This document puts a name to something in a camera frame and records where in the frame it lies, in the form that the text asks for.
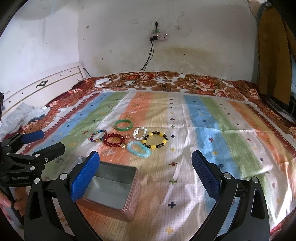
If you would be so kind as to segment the person's left hand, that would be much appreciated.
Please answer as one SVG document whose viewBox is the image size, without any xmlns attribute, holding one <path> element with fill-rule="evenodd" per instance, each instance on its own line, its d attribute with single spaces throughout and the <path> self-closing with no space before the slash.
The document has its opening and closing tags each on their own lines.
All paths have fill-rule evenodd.
<svg viewBox="0 0 296 241">
<path fill-rule="evenodd" d="M 15 210 L 17 210 L 20 213 L 20 216 L 24 216 L 26 212 L 26 205 L 27 205 L 27 189 L 26 187 L 17 187 L 15 189 L 15 200 L 13 202 Z M 6 197 L 3 192 L 0 192 L 0 204 L 1 204 L 1 210 L 3 211 L 6 218 L 11 220 L 10 215 L 6 211 L 6 208 L 11 208 L 12 202 Z"/>
</svg>

